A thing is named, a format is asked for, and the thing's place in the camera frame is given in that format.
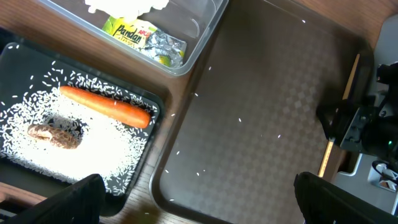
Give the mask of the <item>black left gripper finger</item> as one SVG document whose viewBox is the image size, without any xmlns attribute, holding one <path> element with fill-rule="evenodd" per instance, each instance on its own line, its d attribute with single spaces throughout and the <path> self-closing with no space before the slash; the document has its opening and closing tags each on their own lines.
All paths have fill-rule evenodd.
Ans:
<svg viewBox="0 0 398 224">
<path fill-rule="evenodd" d="M 91 174 L 58 194 L 9 217 L 5 224 L 62 224 L 100 222 L 105 187 L 98 174 Z"/>
</svg>

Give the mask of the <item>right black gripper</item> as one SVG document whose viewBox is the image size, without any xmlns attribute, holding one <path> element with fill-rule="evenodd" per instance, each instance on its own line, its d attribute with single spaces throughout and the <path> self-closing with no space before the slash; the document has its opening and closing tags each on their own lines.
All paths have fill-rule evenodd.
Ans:
<svg viewBox="0 0 398 224">
<path fill-rule="evenodd" d="M 385 152 L 377 126 L 383 107 L 341 100 L 317 106 L 316 116 L 325 137 L 343 150 Z M 296 175 L 294 191 L 306 224 L 397 224 L 397 217 L 310 172 Z"/>
</svg>

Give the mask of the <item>wooden chopstick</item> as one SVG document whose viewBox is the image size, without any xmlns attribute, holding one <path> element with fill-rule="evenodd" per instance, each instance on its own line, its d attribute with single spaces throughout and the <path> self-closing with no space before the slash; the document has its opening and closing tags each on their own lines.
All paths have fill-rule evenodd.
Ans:
<svg viewBox="0 0 398 224">
<path fill-rule="evenodd" d="M 322 177 L 324 176 L 324 173 L 325 173 L 325 170 L 326 170 L 326 166 L 327 166 L 328 160 L 329 160 L 329 158 L 330 158 L 331 150 L 332 150 L 333 145 L 334 145 L 334 141 L 335 141 L 334 138 L 329 139 L 329 140 L 328 140 L 328 143 L 327 143 L 327 145 L 326 145 L 325 153 L 324 153 L 324 155 L 323 155 L 323 159 L 322 159 L 322 162 L 321 162 L 321 164 L 320 164 L 319 171 L 318 171 L 318 176 L 319 176 L 320 178 L 322 178 Z"/>
<path fill-rule="evenodd" d="M 360 58 L 360 54 L 357 54 L 356 58 L 354 60 L 354 64 L 352 66 L 352 69 L 351 69 L 347 84 L 346 84 L 346 88 L 345 88 L 343 97 L 342 97 L 343 100 L 347 100 L 348 97 L 349 97 L 349 93 L 351 91 L 351 86 L 353 84 L 354 76 L 355 76 L 356 69 L 357 69 L 357 66 L 358 66 L 359 58 Z"/>
</svg>

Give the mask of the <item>brown mushroom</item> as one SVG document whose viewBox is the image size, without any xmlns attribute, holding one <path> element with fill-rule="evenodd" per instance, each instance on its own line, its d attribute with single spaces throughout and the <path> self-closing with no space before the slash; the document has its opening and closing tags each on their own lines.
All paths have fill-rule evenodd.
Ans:
<svg viewBox="0 0 398 224">
<path fill-rule="evenodd" d="M 52 146 L 63 149 L 76 149 L 80 144 L 72 134 L 46 124 L 32 124 L 27 133 L 35 139 L 47 141 Z"/>
</svg>

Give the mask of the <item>orange carrot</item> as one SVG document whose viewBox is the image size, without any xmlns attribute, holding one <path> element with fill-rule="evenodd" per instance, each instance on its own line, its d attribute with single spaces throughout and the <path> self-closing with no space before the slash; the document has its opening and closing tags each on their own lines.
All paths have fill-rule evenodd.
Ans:
<svg viewBox="0 0 398 224">
<path fill-rule="evenodd" d="M 59 90 L 67 98 L 126 125 L 144 129 L 150 123 L 151 116 L 148 112 L 129 103 L 72 86 L 61 86 Z"/>
</svg>

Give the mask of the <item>yellow green snack wrapper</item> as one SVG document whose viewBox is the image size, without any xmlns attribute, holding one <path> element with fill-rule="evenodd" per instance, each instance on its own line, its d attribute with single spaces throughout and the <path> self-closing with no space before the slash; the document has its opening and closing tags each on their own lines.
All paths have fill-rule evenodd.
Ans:
<svg viewBox="0 0 398 224">
<path fill-rule="evenodd" d="M 187 43 L 148 21 L 126 22 L 123 18 L 109 17 L 102 30 L 162 65 L 170 68 L 183 65 Z"/>
</svg>

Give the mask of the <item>white tissue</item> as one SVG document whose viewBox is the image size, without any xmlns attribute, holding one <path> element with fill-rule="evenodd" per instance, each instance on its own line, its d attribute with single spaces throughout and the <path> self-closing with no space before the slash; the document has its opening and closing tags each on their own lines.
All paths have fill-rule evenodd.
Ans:
<svg viewBox="0 0 398 224">
<path fill-rule="evenodd" d="M 151 9 L 162 10 L 169 0 L 85 0 L 88 12 L 103 11 L 113 18 L 134 21 Z"/>
</svg>

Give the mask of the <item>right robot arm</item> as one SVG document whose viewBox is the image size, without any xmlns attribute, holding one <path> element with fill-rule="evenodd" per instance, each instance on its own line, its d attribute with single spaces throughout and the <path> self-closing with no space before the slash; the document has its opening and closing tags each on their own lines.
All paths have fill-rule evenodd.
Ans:
<svg viewBox="0 0 398 224">
<path fill-rule="evenodd" d="M 344 150 L 354 149 L 376 156 L 372 168 L 384 164 L 391 174 L 382 180 L 397 183 L 397 115 L 380 115 L 384 105 L 397 108 L 397 64 L 377 68 L 376 81 L 388 85 L 379 106 L 341 100 L 317 107 L 316 115 L 325 136 Z M 397 217 L 367 203 L 309 172 L 296 175 L 295 198 L 305 223 L 397 223 Z"/>
</svg>

